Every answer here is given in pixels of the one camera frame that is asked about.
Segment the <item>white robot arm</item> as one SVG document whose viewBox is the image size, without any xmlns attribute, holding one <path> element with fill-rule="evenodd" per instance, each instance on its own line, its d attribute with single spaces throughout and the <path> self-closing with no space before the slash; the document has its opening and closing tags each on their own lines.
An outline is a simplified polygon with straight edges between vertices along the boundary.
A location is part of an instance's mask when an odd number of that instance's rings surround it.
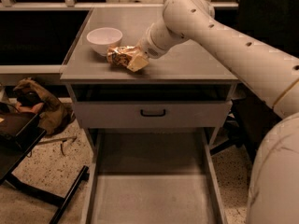
<svg viewBox="0 0 299 224">
<path fill-rule="evenodd" d="M 205 0 L 166 0 L 128 68 L 136 72 L 188 39 L 281 117 L 252 167 L 246 224 L 299 224 L 299 59 L 215 21 Z"/>
</svg>

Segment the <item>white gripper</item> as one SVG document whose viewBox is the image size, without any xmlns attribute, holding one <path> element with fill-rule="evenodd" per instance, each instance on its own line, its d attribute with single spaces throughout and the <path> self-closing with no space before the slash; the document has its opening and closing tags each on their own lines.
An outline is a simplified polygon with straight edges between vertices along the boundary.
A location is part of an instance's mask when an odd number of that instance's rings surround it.
<svg viewBox="0 0 299 224">
<path fill-rule="evenodd" d="M 149 64 L 149 58 L 151 59 L 159 59 L 163 55 L 165 55 L 165 51 L 158 48 L 150 35 L 150 29 L 146 31 L 142 35 L 142 37 L 138 40 L 135 45 L 138 49 L 141 49 L 145 55 L 137 54 L 135 56 L 128 57 L 128 65 L 127 68 L 132 72 L 137 72 L 143 69 L 145 66 Z"/>
</svg>

